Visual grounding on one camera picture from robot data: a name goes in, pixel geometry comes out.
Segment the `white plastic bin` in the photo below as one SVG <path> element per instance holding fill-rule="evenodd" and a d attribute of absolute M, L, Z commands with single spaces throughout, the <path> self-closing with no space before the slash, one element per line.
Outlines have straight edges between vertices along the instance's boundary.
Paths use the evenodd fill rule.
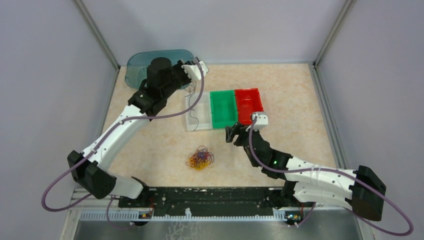
<path fill-rule="evenodd" d="M 203 131 L 213 128 L 209 92 L 203 92 L 199 102 L 185 114 L 185 122 L 188 131 Z"/>

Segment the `aluminium frame post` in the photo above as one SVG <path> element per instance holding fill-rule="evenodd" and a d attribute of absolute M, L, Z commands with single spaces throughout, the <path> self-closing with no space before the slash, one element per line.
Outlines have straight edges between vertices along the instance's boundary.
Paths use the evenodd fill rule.
<path fill-rule="evenodd" d="M 320 50 L 318 52 L 318 55 L 317 55 L 315 61 L 313 62 L 313 65 L 316 69 L 323 62 L 324 57 L 326 56 L 326 54 L 329 51 L 332 43 L 336 39 L 338 32 L 342 28 L 342 25 L 344 24 L 344 21 L 345 21 L 347 15 L 349 14 L 349 12 L 351 11 L 352 7 L 355 5 L 356 2 L 357 2 L 356 0 L 345 0 L 344 1 L 344 4 L 343 4 L 339 14 L 337 15 L 337 18 L 335 19 L 328 35 L 326 36 L 326 39 L 325 39 L 322 47 L 320 48 Z"/>
<path fill-rule="evenodd" d="M 106 56 L 106 58 L 109 60 L 111 65 L 114 67 L 116 71 L 120 70 L 120 65 L 118 64 L 115 55 L 113 54 L 111 48 L 107 44 L 107 41 L 105 40 L 103 34 L 101 33 L 98 25 L 96 24 L 94 18 L 90 14 L 87 6 L 85 5 L 83 0 L 72 0 L 74 5 L 76 6 L 77 10 L 79 11 L 79 14 L 83 18 L 85 24 L 87 25 L 88 29 L 94 36 L 96 42 L 98 43 L 100 49 Z"/>

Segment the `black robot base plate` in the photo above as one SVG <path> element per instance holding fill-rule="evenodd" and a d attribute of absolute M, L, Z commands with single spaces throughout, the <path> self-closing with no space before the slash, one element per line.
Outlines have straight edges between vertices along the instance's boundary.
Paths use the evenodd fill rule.
<path fill-rule="evenodd" d="M 267 217 L 301 207 L 282 187 L 151 187 L 139 197 L 119 197 L 120 208 L 149 208 L 155 217 Z"/>

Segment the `red plastic bin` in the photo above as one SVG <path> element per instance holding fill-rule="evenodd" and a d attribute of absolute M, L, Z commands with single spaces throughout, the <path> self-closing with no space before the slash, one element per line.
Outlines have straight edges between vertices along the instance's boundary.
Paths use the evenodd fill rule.
<path fill-rule="evenodd" d="M 264 111 L 259 89 L 235 89 L 234 93 L 238 113 L 238 122 L 243 125 L 250 125 L 252 123 L 252 113 Z"/>

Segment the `teal transparent plastic tub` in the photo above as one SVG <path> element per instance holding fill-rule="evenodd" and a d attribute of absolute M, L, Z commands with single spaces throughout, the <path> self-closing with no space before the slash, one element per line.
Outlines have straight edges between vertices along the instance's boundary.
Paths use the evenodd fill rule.
<path fill-rule="evenodd" d="M 140 52 L 129 58 L 125 75 L 126 84 L 138 90 L 142 81 L 147 78 L 147 67 L 155 58 L 167 58 L 175 65 L 178 61 L 187 62 L 194 58 L 193 54 L 185 49 L 157 50 Z"/>

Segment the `left aluminium frame post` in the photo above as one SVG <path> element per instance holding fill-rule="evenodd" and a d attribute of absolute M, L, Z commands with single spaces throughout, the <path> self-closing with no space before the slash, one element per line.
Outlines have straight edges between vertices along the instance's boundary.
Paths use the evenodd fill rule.
<path fill-rule="evenodd" d="M 111 48 L 107 44 L 107 41 L 105 40 L 103 34 L 101 33 L 98 25 L 96 24 L 94 18 L 90 14 L 87 6 L 85 5 L 83 0 L 72 0 L 74 5 L 76 6 L 77 10 L 79 11 L 79 14 L 83 18 L 85 24 L 87 25 L 88 29 L 94 36 L 96 42 L 98 43 L 100 49 L 106 56 L 106 58 L 109 60 L 111 65 L 114 67 L 116 71 L 120 70 L 120 65 L 118 64 L 115 55 L 113 54 Z"/>

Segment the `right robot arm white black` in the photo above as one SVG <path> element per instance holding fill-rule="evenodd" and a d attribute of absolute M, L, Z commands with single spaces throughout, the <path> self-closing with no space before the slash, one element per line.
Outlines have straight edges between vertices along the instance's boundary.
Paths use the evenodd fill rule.
<path fill-rule="evenodd" d="M 336 205 L 366 220 L 382 219 L 386 185 L 369 167 L 337 169 L 320 166 L 271 148 L 258 130 L 240 122 L 225 127 L 225 141 L 242 147 L 251 165 L 272 179 L 285 181 L 281 199 L 287 206 L 298 202 Z"/>

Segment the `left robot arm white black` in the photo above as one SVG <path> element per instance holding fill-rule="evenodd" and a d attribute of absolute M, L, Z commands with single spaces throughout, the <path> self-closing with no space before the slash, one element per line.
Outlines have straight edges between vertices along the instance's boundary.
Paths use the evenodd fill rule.
<path fill-rule="evenodd" d="M 172 64 L 165 57 L 153 59 L 146 68 L 146 77 L 128 100 L 119 117 L 82 152 L 73 150 L 67 156 L 73 180 L 96 199 L 109 195 L 130 198 L 138 207 L 149 203 L 146 185 L 135 177 L 122 177 L 108 172 L 117 154 L 126 143 L 166 106 L 168 99 L 181 87 L 205 79 L 209 69 L 197 57 Z"/>

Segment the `green plastic bin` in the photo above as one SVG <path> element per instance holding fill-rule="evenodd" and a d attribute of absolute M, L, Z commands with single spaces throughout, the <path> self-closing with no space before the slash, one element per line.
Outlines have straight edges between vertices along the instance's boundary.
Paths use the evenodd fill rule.
<path fill-rule="evenodd" d="M 238 110 L 234 90 L 210 92 L 212 127 L 223 129 L 238 121 Z"/>

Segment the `right aluminium frame post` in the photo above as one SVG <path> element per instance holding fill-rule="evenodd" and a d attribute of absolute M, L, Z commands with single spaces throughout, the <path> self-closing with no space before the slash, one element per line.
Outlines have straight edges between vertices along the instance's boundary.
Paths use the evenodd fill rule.
<path fill-rule="evenodd" d="M 318 52 L 318 55 L 317 55 L 315 61 L 313 62 L 313 65 L 316 69 L 323 62 L 324 57 L 326 56 L 326 54 L 329 51 L 332 43 L 336 39 L 338 32 L 342 28 L 342 25 L 344 24 L 344 21 L 345 21 L 347 15 L 349 14 L 349 12 L 351 11 L 352 7 L 355 5 L 356 2 L 357 2 L 356 0 L 345 0 L 344 1 L 344 4 L 343 4 L 339 14 L 337 15 L 337 18 L 335 19 L 328 35 L 326 36 L 326 39 L 325 39 L 322 47 L 320 48 L 320 50 Z"/>

